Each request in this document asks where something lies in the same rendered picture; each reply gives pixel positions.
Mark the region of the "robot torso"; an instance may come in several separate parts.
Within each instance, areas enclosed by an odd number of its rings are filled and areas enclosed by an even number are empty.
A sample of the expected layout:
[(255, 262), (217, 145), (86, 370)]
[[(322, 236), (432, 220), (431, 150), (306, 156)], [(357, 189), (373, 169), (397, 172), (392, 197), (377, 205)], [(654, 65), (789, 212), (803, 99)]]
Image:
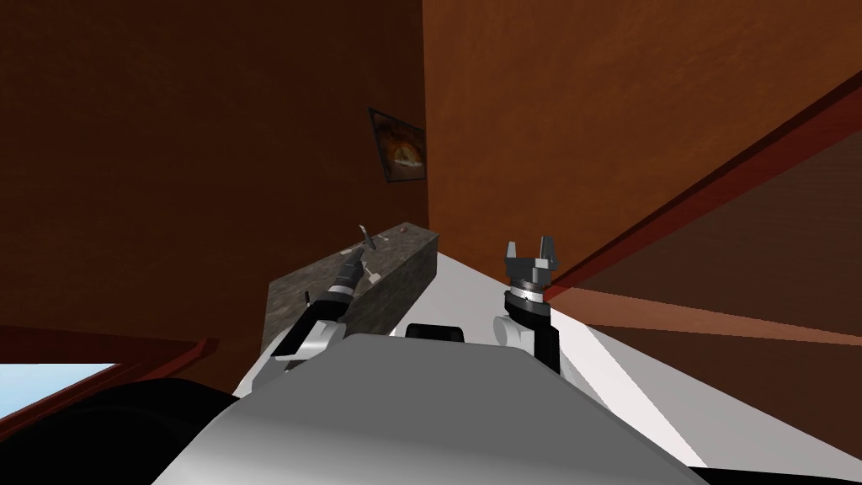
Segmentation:
[(355, 334), (236, 392), (152, 485), (708, 485), (522, 349)]

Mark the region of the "dark framed wall picture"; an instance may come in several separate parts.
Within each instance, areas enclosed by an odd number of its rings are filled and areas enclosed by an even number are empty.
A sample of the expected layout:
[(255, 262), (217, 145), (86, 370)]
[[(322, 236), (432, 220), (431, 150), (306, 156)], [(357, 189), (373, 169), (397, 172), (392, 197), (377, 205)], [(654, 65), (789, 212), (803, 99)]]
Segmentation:
[(426, 180), (425, 131), (379, 110), (368, 112), (386, 182)]

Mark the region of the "grey stone counter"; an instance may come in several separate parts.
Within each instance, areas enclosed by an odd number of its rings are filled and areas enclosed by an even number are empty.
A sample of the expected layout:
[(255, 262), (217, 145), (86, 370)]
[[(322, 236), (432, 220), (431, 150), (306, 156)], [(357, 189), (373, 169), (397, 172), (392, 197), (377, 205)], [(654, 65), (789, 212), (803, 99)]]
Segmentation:
[[(407, 232), (400, 233), (401, 227), (406, 227)], [(437, 274), (437, 233), (403, 223), (373, 240), (376, 249), (367, 248), (362, 256), (365, 276), (340, 318), (348, 336), (392, 332)], [(332, 253), (269, 284), (262, 351), (303, 313), (305, 291), (316, 300), (332, 285), (347, 256), (345, 250)]]

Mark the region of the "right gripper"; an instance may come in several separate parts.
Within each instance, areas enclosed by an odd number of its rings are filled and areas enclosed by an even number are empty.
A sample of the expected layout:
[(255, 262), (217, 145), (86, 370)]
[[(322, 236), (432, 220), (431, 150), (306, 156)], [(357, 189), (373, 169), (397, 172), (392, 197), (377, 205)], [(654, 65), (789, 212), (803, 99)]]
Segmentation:
[(512, 281), (523, 281), (546, 289), (552, 281), (552, 273), (558, 270), (559, 263), (553, 238), (543, 236), (540, 241), (540, 258), (517, 257), (515, 241), (508, 242), (506, 258), (506, 275)]

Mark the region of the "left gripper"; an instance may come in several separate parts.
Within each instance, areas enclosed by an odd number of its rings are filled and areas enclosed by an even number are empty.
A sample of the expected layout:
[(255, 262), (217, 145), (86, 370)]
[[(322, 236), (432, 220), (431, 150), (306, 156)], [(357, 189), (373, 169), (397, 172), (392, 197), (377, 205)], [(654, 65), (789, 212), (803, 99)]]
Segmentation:
[[(370, 250), (376, 249), (373, 237), (364, 226), (359, 226), (364, 236), (364, 245)], [(338, 272), (338, 283), (340, 285), (357, 285), (364, 274), (364, 266), (361, 258), (364, 254), (363, 248), (355, 248), (345, 259), (342, 268)]]

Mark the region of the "red framed window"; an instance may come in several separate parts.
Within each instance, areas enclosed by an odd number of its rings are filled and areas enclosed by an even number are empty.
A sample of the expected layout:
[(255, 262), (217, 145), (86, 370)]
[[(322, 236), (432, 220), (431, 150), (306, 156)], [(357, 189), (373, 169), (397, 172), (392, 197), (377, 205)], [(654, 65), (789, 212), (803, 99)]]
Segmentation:
[(174, 376), (218, 343), (0, 325), (0, 440), (105, 388)]

